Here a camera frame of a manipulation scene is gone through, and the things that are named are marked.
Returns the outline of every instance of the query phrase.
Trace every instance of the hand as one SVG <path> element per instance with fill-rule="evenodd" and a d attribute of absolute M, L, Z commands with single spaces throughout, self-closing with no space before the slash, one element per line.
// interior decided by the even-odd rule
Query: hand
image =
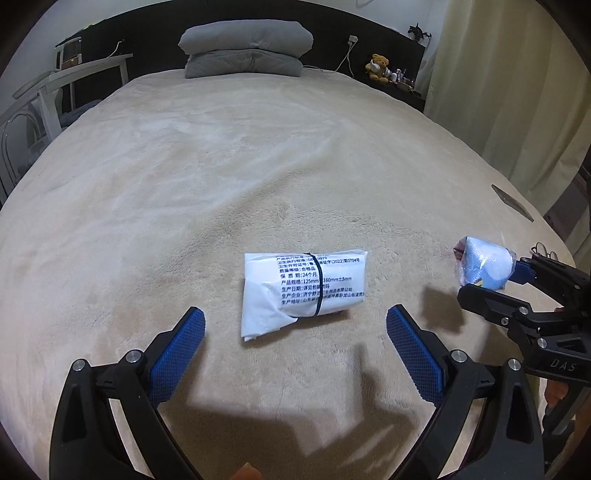
<path fill-rule="evenodd" d="M 230 480 L 265 480 L 261 473 L 250 463 L 245 463 Z"/>
<path fill-rule="evenodd" d="M 556 380 L 548 380 L 544 397 L 548 406 L 554 408 L 560 400 L 566 397 L 569 392 L 569 386 L 566 383 L 557 382 Z"/>

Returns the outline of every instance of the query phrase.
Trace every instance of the pillow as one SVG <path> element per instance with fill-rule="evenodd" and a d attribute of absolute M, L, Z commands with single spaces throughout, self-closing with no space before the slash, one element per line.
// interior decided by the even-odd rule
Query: pillow
<path fill-rule="evenodd" d="M 227 73 L 274 73 L 299 77 L 303 65 L 294 57 L 257 50 L 216 50 L 191 55 L 185 66 L 185 78 L 210 77 Z"/>
<path fill-rule="evenodd" d="M 212 50 L 259 48 L 301 57 L 314 37 L 298 22 L 283 20 L 228 20 L 189 28 L 178 46 L 187 55 Z"/>

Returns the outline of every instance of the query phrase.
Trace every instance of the metal bolt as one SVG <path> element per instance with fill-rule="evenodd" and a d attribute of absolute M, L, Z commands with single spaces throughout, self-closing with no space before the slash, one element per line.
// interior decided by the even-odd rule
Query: metal bolt
<path fill-rule="evenodd" d="M 140 358 L 142 358 L 142 352 L 139 350 L 130 350 L 125 354 L 125 359 L 130 363 L 136 363 Z"/>
<path fill-rule="evenodd" d="M 468 356 L 462 352 L 461 350 L 454 350 L 452 352 L 452 358 L 458 362 L 459 364 L 464 363 L 466 360 L 468 360 Z"/>
<path fill-rule="evenodd" d="M 86 366 L 86 362 L 82 358 L 79 358 L 78 360 L 74 361 L 74 363 L 72 364 L 72 370 L 74 372 L 79 372 L 85 366 Z"/>
<path fill-rule="evenodd" d="M 507 363 L 509 364 L 509 368 L 516 372 L 519 369 L 521 369 L 521 364 L 519 363 L 519 360 L 516 360 L 515 358 L 509 358 L 509 361 Z"/>

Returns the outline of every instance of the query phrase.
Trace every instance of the wrapped package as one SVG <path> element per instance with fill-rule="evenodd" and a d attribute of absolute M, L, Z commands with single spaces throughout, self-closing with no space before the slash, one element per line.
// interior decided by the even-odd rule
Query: wrapped package
<path fill-rule="evenodd" d="M 514 252 L 479 238 L 464 237 L 453 251 L 456 276 L 461 286 L 471 283 L 502 290 L 515 271 L 517 256 Z"/>
<path fill-rule="evenodd" d="M 241 336 L 252 340 L 298 318 L 362 303 L 367 254 L 245 254 Z"/>

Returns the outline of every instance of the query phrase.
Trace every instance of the bedspread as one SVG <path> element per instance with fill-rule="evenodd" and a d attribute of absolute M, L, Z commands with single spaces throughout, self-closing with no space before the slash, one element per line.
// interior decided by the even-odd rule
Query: bedspread
<path fill-rule="evenodd" d="M 144 349 L 195 305 L 206 338 L 160 411 L 206 479 L 246 461 L 268 480 L 387 478 L 433 412 L 387 337 L 389 307 L 475 360 L 519 357 L 455 300 L 465 235 L 518 256 L 541 241 L 572 264 L 469 147 L 344 75 L 137 78 L 49 145 L 0 212 L 0 421 L 46 478 L 71 363 Z M 245 252 L 351 248 L 369 251 L 363 304 L 242 341 Z M 507 293 L 555 306 L 529 286 Z"/>

